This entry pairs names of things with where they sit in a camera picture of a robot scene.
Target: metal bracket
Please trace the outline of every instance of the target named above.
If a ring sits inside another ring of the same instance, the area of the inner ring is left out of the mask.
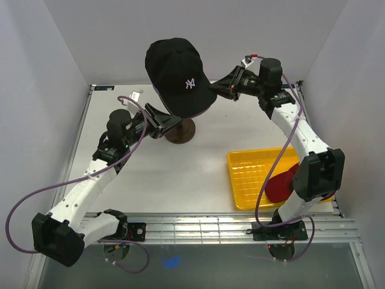
[[[298,241],[307,240],[307,232],[305,228],[305,223],[303,221],[297,222],[295,225],[291,226],[289,229],[283,227],[276,228],[263,228],[258,225],[257,222],[251,224],[253,230],[253,240],[254,241],[277,241],[277,240],[293,240]]]
[[[146,239],[146,223],[127,223],[127,239],[135,242],[143,242]]]

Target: glass panel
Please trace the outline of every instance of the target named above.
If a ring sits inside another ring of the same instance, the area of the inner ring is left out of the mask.
[[[105,262],[101,245],[88,247],[70,268],[49,259],[39,288],[363,288],[349,244],[313,244],[287,264],[247,257],[270,256],[264,245],[148,248],[151,262],[139,275]],[[145,260],[144,251],[131,246],[122,263],[139,269]]]

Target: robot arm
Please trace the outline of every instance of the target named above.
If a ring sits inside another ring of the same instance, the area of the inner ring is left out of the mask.
[[[229,75],[213,83],[211,89],[233,101],[237,101],[241,93],[257,96],[261,109],[289,137],[298,118],[298,107],[295,99],[282,89],[280,61],[263,59],[259,75],[249,70],[252,64],[251,57],[246,57],[242,66],[236,66]],[[345,161],[340,149],[331,149],[301,118],[291,144],[300,158],[300,167],[294,176],[294,191],[276,211],[271,224],[305,215],[315,203],[340,188]]]
[[[146,135],[159,138],[174,128],[181,119],[145,105]],[[32,220],[35,250],[64,264],[72,266],[84,248],[101,238],[122,239],[126,235],[127,216],[115,210],[106,210],[91,220],[83,220],[102,190],[121,171],[127,160],[99,174],[121,160],[144,130],[141,113],[131,118],[128,110],[115,110],[109,116],[107,132],[102,134],[97,151],[84,173],[84,180],[47,214],[38,213]]]

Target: white wall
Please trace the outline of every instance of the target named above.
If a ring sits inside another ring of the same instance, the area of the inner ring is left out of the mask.
[[[349,0],[304,82],[312,125],[346,155],[337,201],[385,288],[385,2]]]
[[[347,0],[45,0],[90,84],[149,83],[144,57],[184,37],[219,79],[245,54],[281,59],[304,79]]]
[[[84,108],[88,85],[42,0],[0,1],[0,288],[22,288],[30,255],[6,241],[10,208],[58,181]],[[22,205],[11,221],[17,244],[33,248],[31,220],[54,191]]]

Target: white embroidered logo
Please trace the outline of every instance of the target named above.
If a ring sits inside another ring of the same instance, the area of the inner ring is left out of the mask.
[[[186,81],[186,89],[193,89],[193,86],[195,86],[195,80],[194,78],[191,78],[191,80]]]

